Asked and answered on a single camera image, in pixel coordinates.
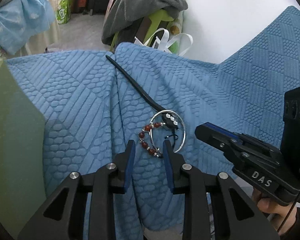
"white plastic bag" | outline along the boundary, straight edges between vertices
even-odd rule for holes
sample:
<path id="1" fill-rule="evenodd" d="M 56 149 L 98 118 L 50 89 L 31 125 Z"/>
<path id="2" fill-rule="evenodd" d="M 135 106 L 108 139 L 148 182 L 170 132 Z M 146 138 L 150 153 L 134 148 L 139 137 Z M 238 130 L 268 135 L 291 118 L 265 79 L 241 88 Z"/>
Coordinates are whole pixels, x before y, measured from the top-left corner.
<path id="1" fill-rule="evenodd" d="M 158 47 L 157 49 L 158 50 L 161 50 L 161 51 L 165 51 L 165 52 L 168 52 L 168 53 L 172 53 L 170 50 L 169 50 L 169 47 L 175 42 L 177 41 L 178 39 L 181 38 L 181 36 L 187 36 L 190 40 L 190 45 L 187 49 L 183 50 L 182 52 L 179 53 L 179 56 L 183 56 L 184 54 L 186 54 L 186 52 L 191 48 L 192 44 L 193 44 L 193 38 L 191 35 L 189 34 L 186 34 L 186 33 L 179 33 L 178 35 L 174 36 L 171 40 L 169 40 L 169 31 L 167 29 L 164 29 L 164 28 L 160 28 L 158 29 L 144 44 L 138 40 L 137 37 L 135 37 L 135 41 L 134 41 L 134 44 L 138 44 L 138 45 L 141 45 L 141 46 L 147 46 L 148 43 L 151 41 L 151 39 L 153 38 L 153 36 L 157 33 L 157 32 L 160 32 L 160 31 L 164 31 L 164 34 L 161 38 L 161 40 L 156 37 L 153 45 L 152 45 L 152 48 L 155 48 L 156 45 L 158 44 Z"/>

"light blue cloth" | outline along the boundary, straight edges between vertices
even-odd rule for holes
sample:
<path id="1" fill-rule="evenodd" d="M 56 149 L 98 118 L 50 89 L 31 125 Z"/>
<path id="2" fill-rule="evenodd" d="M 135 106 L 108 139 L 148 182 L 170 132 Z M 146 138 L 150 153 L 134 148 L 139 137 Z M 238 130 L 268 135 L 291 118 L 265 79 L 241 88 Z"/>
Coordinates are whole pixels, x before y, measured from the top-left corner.
<path id="1" fill-rule="evenodd" d="M 0 48 L 14 55 L 56 20 L 48 0 L 12 0 L 0 8 Z"/>
<path id="2" fill-rule="evenodd" d="M 48 195 L 70 172 L 91 173 L 111 162 L 129 139 L 138 141 L 156 113 L 106 53 L 157 103 L 183 118 L 187 138 L 180 153 L 187 163 L 210 174 L 232 174 L 222 152 L 197 140 L 194 130 L 212 122 L 280 145 L 284 93 L 300 86 L 300 11 L 287 8 L 221 64 L 130 43 L 120 44 L 114 55 L 75 50 L 8 60 L 16 81 L 46 118 Z M 159 147 L 163 134 L 163 128 L 154 131 Z M 139 143 L 132 182 L 125 195 L 114 197 L 117 239 L 142 239 L 140 221 L 150 230 L 182 223 L 184 196 L 171 194 L 163 160 L 149 156 Z"/>

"finger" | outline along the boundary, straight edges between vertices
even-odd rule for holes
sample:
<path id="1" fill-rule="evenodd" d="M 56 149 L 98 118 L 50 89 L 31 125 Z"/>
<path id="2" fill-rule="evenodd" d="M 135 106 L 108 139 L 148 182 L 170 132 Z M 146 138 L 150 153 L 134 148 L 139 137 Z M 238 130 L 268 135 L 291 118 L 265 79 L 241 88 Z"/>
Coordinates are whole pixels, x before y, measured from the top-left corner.
<path id="1" fill-rule="evenodd" d="M 258 206 L 259 210 L 264 213 L 278 214 L 284 218 L 288 214 L 292 204 L 290 204 L 289 206 L 283 207 L 283 206 L 280 206 L 275 201 L 271 200 L 270 198 L 262 198 L 259 200 L 257 206 Z"/>
<path id="2" fill-rule="evenodd" d="M 285 224 L 281 228 L 281 230 L 279 232 L 279 235 L 282 235 L 282 234 L 286 233 L 293 226 L 293 224 L 296 222 L 296 214 L 297 214 L 297 207 L 294 207 L 294 209 L 292 210 L 290 216 L 288 217 Z M 281 215 L 276 215 L 271 220 L 271 224 L 273 225 L 275 230 L 278 230 L 278 228 L 282 224 L 284 218 L 285 218 L 285 216 L 283 217 Z"/>
<path id="3" fill-rule="evenodd" d="M 261 191 L 257 190 L 256 188 L 253 188 L 251 199 L 255 204 L 258 204 L 259 200 L 261 199 Z"/>

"silver ring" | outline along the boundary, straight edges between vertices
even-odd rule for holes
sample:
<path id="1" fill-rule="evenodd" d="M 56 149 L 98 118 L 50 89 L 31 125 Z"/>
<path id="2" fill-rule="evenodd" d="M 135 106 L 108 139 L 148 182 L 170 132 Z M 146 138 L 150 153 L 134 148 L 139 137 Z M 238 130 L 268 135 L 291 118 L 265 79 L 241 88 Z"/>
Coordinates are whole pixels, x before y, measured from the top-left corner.
<path id="1" fill-rule="evenodd" d="M 159 115 L 159 114 L 163 114 L 163 113 L 169 113 L 169 114 L 174 114 L 176 117 L 179 118 L 179 120 L 181 121 L 181 126 L 183 128 L 183 140 L 182 140 L 182 143 L 181 145 L 179 146 L 178 150 L 175 151 L 175 153 L 177 153 L 178 151 L 180 151 L 183 147 L 183 145 L 185 144 L 185 141 L 186 141 L 186 126 L 185 126 L 185 123 L 183 122 L 182 118 L 180 117 L 180 115 L 178 115 L 176 112 L 172 111 L 172 110 L 162 110 L 158 113 L 156 113 L 150 120 L 150 123 L 153 122 L 153 120 Z M 153 138 L 152 138 L 152 129 L 150 130 L 149 132 L 149 136 L 150 136 L 150 142 L 153 146 L 154 149 L 156 149 L 156 153 L 154 154 L 156 157 L 160 158 L 162 157 L 162 153 L 159 151 L 159 148 L 157 148 L 155 145 L 154 145 L 154 142 L 153 142 Z"/>

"green bag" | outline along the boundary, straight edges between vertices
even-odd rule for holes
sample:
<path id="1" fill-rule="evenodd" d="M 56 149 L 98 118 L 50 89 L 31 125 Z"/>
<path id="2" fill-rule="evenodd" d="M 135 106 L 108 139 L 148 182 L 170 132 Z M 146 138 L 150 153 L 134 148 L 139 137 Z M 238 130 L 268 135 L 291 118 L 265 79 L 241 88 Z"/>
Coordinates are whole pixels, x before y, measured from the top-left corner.
<path id="1" fill-rule="evenodd" d="M 71 17 L 72 0 L 58 0 L 57 20 L 59 24 L 65 24 Z"/>

